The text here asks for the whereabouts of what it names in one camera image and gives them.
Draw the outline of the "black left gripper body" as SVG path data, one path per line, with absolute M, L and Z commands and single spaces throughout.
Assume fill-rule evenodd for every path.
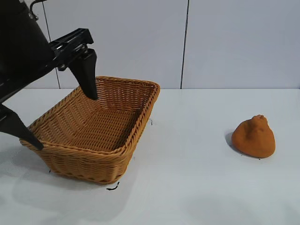
M 0 101 L 4 102 L 52 70 L 70 69 L 93 39 L 76 29 L 48 42 L 30 7 L 0 8 Z

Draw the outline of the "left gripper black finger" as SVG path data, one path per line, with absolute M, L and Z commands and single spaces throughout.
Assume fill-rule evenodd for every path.
M 92 100 L 98 99 L 95 77 L 96 61 L 97 55 L 95 50 L 88 48 L 70 63 L 70 70 L 78 81 L 83 93 Z
M 19 116 L 3 104 L 0 105 L 0 131 L 25 140 L 38 150 L 42 150 L 44 147 L 43 144 L 24 125 Z

